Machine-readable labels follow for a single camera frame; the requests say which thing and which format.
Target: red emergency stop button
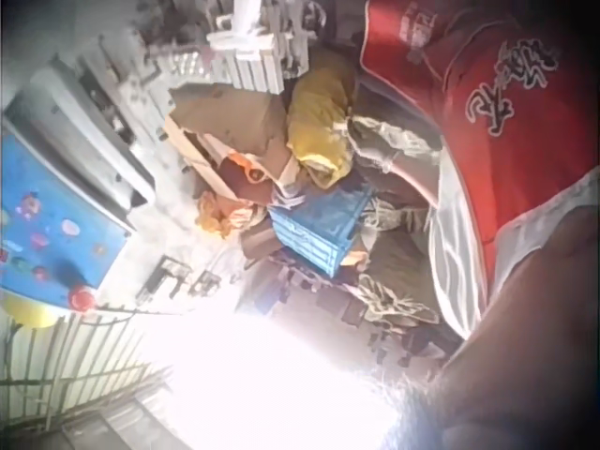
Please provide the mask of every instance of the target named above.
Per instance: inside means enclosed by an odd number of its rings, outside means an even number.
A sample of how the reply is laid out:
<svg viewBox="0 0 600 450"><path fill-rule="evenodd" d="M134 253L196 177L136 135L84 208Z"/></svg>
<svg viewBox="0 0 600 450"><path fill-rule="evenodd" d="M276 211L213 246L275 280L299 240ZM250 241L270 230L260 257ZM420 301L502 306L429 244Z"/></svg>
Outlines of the red emergency stop button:
<svg viewBox="0 0 600 450"><path fill-rule="evenodd" d="M94 290L89 286L76 286L68 292L68 305L79 312L87 312L96 306Z"/></svg>

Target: worker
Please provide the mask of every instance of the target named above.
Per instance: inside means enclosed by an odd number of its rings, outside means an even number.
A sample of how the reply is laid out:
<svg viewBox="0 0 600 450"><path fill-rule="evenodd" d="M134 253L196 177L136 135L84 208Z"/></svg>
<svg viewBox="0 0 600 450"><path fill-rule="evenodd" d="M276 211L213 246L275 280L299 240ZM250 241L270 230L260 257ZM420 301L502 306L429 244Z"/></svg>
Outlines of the worker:
<svg viewBox="0 0 600 450"><path fill-rule="evenodd" d="M370 0L361 53L444 137L435 169L356 150L430 202L436 294L465 339L390 448L575 448L598 419L596 68L558 25L439 4Z"/></svg>

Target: blue crate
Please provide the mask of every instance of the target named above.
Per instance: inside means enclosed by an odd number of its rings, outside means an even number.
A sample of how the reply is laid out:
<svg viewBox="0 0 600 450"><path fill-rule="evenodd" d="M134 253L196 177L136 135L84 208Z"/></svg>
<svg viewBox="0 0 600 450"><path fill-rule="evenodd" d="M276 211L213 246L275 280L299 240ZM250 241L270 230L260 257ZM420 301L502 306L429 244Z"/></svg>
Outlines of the blue crate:
<svg viewBox="0 0 600 450"><path fill-rule="evenodd" d="M281 243L334 277L353 244L353 229L372 195L372 188L336 189L309 199L293 210L270 207Z"/></svg>

